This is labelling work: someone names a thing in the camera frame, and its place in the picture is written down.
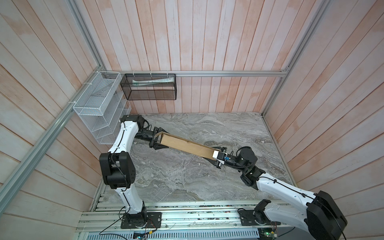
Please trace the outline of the brown cardboard box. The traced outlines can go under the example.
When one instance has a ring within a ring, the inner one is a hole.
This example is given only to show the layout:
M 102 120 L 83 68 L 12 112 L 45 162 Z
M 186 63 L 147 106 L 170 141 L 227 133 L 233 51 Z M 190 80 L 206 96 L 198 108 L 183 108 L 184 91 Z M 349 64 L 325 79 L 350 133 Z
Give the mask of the brown cardboard box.
M 217 156 L 215 152 L 220 152 L 219 149 L 201 145 L 165 132 L 157 133 L 155 138 L 158 138 L 161 145 L 214 161 Z

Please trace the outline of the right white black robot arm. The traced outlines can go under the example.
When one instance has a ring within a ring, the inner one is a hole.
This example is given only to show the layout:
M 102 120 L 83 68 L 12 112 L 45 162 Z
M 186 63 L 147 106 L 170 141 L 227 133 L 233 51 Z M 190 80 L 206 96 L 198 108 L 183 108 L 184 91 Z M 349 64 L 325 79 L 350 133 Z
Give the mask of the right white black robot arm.
M 280 222 L 308 232 L 316 240 L 344 237 L 348 221 L 334 199 L 326 192 L 314 193 L 278 180 L 256 166 L 258 158 L 251 147 L 228 154 L 226 148 L 214 148 L 205 158 L 217 168 L 227 166 L 241 173 L 243 183 L 286 202 L 285 206 L 261 200 L 253 210 L 241 210 L 245 226 L 265 226 Z

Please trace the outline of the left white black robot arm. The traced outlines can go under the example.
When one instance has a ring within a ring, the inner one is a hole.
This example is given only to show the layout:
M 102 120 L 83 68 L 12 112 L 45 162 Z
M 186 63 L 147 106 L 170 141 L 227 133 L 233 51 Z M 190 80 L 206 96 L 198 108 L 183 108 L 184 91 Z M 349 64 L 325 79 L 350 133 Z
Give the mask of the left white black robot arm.
M 122 217 L 122 229 L 161 226 L 162 213 L 147 213 L 144 201 L 140 198 L 136 186 L 136 168 L 130 155 L 134 139 L 149 142 L 155 150 L 164 149 L 156 134 L 163 128 L 154 127 L 141 115 L 124 115 L 120 118 L 120 130 L 117 139 L 107 153 L 99 157 L 104 184 L 109 186 L 121 198 L 125 213 Z

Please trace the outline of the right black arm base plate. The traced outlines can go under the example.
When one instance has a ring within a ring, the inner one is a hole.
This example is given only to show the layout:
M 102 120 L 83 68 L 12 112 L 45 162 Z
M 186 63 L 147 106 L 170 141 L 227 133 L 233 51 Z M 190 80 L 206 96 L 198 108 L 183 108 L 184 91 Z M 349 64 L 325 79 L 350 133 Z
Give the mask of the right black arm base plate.
M 281 225 L 281 222 L 272 222 L 268 220 L 264 213 L 255 212 L 254 210 L 237 209 L 242 226 L 265 226 L 265 225 Z

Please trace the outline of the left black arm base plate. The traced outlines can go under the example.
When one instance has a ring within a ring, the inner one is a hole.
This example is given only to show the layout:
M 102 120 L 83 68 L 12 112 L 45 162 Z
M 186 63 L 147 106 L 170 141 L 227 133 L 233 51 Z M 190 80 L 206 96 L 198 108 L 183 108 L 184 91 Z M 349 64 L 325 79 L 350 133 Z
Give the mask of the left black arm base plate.
M 161 227 L 162 213 L 138 213 L 138 214 L 124 214 L 121 229 L 142 229 L 142 228 L 155 228 Z

